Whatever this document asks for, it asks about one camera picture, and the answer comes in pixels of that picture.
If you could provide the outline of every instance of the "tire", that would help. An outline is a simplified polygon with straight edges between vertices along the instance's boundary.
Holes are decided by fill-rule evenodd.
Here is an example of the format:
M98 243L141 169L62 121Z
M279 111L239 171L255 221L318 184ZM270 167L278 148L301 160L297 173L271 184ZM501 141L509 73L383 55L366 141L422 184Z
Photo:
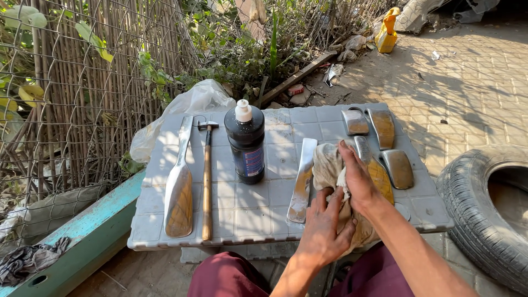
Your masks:
M502 284L528 295L528 240L498 213L488 194L490 175L528 190L528 147L486 145L470 150L440 173L437 189L455 221L449 235L464 254Z

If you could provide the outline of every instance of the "person's leg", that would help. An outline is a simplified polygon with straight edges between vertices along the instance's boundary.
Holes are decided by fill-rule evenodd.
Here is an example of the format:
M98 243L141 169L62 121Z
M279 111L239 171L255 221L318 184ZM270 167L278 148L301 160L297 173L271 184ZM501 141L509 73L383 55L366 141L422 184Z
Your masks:
M413 297L400 268L379 242L352 265L345 280L328 297Z
M224 252L205 259L194 271L188 297L268 297L266 279L246 259Z

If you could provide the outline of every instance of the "teal metal beam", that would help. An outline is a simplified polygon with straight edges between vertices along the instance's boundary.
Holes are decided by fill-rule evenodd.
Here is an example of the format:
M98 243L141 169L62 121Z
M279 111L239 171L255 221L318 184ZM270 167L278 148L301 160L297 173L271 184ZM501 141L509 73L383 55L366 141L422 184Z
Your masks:
M136 199L145 171L123 182L41 243L72 239L67 251L50 267L16 287L0 288L0 297L62 297L126 246Z

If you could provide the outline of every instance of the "wooden hammer handle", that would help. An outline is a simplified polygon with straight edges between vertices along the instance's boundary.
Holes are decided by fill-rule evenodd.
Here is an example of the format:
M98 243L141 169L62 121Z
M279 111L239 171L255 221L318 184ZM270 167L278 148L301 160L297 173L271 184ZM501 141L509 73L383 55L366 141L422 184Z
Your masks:
M207 126L203 168L202 240L205 242L210 241L213 237L213 218L211 216L211 129L211 126Z

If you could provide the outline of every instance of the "yellow plastic jug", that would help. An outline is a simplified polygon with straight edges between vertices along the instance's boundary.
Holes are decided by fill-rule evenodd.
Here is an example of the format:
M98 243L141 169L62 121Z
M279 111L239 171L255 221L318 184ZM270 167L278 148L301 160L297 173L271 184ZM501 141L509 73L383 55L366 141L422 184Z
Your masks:
M390 53L392 48L396 44L396 31L394 30L394 23L396 22L396 16L400 14L400 9L397 7L391 8L383 18L383 24L381 30L374 38L378 51L380 53Z

